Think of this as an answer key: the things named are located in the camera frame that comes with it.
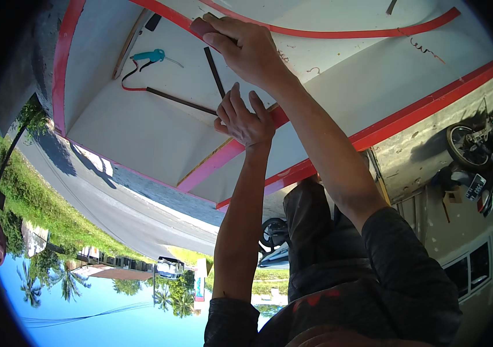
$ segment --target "scooter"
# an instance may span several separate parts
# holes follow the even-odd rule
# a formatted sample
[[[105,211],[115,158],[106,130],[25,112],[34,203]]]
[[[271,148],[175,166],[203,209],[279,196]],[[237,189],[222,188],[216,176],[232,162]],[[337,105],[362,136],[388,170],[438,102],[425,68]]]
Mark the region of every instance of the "scooter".
[[[451,179],[468,185],[466,198],[477,199],[478,211],[486,217],[493,209],[493,113],[486,113],[480,125],[452,124],[446,135],[449,154],[457,164],[450,165]]]

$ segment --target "black shirt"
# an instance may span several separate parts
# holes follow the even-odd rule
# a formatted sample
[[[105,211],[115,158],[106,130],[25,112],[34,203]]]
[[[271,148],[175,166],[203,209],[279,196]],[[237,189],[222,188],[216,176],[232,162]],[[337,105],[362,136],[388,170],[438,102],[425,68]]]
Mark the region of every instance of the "black shirt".
[[[205,346],[285,346],[302,332],[340,326],[373,339],[416,340],[447,346],[462,320],[458,291],[431,259],[406,221],[392,208],[362,228],[375,278],[361,278],[303,296],[257,331],[259,312],[248,302],[210,301]],[[341,277],[341,267],[313,265]]]

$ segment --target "license plate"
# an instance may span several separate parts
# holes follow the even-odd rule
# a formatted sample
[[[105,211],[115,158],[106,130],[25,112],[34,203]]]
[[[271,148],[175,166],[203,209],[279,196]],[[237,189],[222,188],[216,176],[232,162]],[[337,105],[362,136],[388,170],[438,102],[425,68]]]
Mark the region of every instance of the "license plate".
[[[478,195],[481,193],[483,186],[486,184],[486,179],[481,177],[479,174],[474,176],[474,180],[472,184],[470,184],[470,188],[466,192],[466,197],[471,201],[476,200]]]

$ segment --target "sanding block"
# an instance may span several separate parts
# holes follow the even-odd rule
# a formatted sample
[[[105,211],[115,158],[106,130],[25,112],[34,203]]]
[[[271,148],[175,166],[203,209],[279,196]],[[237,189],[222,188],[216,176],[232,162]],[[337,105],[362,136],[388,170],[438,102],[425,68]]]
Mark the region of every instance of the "sanding block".
[[[215,30],[214,27],[211,26],[211,24],[209,24],[207,21],[203,20],[200,17],[198,17],[195,20],[193,20],[193,22],[190,24],[189,27],[190,27],[190,29],[192,31],[194,31],[195,33],[197,33],[200,37],[203,37],[204,34],[207,34],[207,33],[218,33],[218,34],[220,34],[220,32],[217,31],[217,30]],[[237,44],[237,40],[236,39],[230,38],[230,37],[229,37],[229,39],[231,41],[233,41],[233,43],[235,45]]]

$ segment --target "dark clothing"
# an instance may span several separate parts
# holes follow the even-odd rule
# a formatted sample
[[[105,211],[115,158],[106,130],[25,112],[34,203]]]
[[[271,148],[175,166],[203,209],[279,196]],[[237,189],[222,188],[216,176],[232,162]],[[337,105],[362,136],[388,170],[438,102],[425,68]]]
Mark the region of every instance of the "dark clothing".
[[[212,299],[205,346],[295,345],[303,332],[340,327],[373,339],[451,343],[462,319],[457,288],[394,209],[375,212],[360,236],[337,209],[333,225],[315,182],[293,189],[284,207],[290,304],[258,333],[250,303]]]

